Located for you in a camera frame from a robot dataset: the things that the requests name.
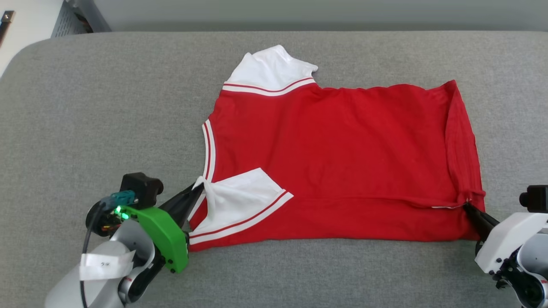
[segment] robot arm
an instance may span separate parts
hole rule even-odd
[[[116,259],[133,252],[128,273],[116,278],[85,280],[83,289],[89,308],[122,308],[136,302],[163,267],[172,273],[181,272],[188,263],[188,234],[182,231],[188,215],[195,206],[203,186],[193,185],[179,192],[159,207],[156,195],[163,184],[143,173],[126,174],[120,191],[134,192],[130,205],[116,204],[103,211],[93,223],[100,203],[94,205],[86,218],[86,226],[99,236],[110,240],[95,248],[90,255]],[[80,292],[81,266],[77,265],[48,294],[46,308],[83,307]]]
[[[530,213],[514,213],[502,222],[464,205],[481,240],[476,263],[501,289],[510,286],[525,308],[548,307],[548,186],[529,186],[520,203]]]

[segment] striped trim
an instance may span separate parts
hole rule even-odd
[[[246,93],[255,93],[255,94],[260,94],[265,96],[279,96],[279,95],[287,94],[296,88],[302,87],[303,85],[307,85],[310,83],[316,83],[314,81],[314,78],[307,77],[301,80],[297,80],[280,90],[268,90],[268,89],[255,87],[253,85],[235,84],[235,83],[225,83],[222,89],[225,91],[231,91],[231,92],[246,92]]]
[[[213,138],[213,130],[209,119],[202,125],[205,140],[205,164],[203,177],[211,181],[215,172],[215,139]]]
[[[457,208],[460,208],[461,206],[463,206],[463,204],[461,204],[459,206],[454,206],[454,207],[430,207],[430,208],[433,208],[433,209],[457,209]]]
[[[215,231],[205,232],[202,234],[191,234],[190,245],[212,241],[214,239],[220,239],[225,236],[229,236],[231,234],[238,233],[247,228],[250,228],[256,225],[257,223],[261,222],[263,219],[267,218],[270,214],[274,213],[274,211],[279,209],[291,198],[293,198],[293,195],[287,190],[283,190],[276,196],[276,199],[269,206],[267,206],[266,208],[264,208],[263,210],[261,210],[260,212],[258,212],[257,214],[255,214],[254,216],[248,219],[245,219],[243,221],[240,221],[230,226],[223,227]]]
[[[211,122],[209,119],[206,120],[205,123],[202,124],[202,131],[204,133],[204,140],[205,140],[205,164],[204,164],[204,173],[203,177],[206,180],[211,181],[213,178],[213,173],[215,171],[215,139],[213,138],[213,130],[211,129]],[[191,220],[198,208],[202,206],[202,203],[204,199],[206,198],[206,193],[203,192],[200,197],[198,198],[198,201],[196,201],[196,205],[192,208],[192,211],[190,211],[189,217],[187,220]]]

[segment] red t-shirt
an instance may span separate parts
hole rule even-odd
[[[455,81],[321,88],[281,46],[247,54],[203,126],[191,250],[296,238],[476,239],[475,138]],[[215,198],[214,206],[210,199]]]

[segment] gray fabric surface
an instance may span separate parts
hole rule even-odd
[[[125,173],[166,201],[203,170],[200,125],[245,52],[282,44],[323,87],[456,79],[477,138],[487,208],[522,211],[548,184],[548,34],[108,33],[24,49],[0,79],[0,306],[39,307],[79,261],[84,218]],[[103,239],[94,236],[92,247]],[[132,307],[512,307],[473,242],[268,241],[192,253]]]

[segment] metal grate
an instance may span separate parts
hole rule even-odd
[[[52,37],[86,33],[82,23],[76,18],[72,8],[63,1],[59,17],[53,28]]]

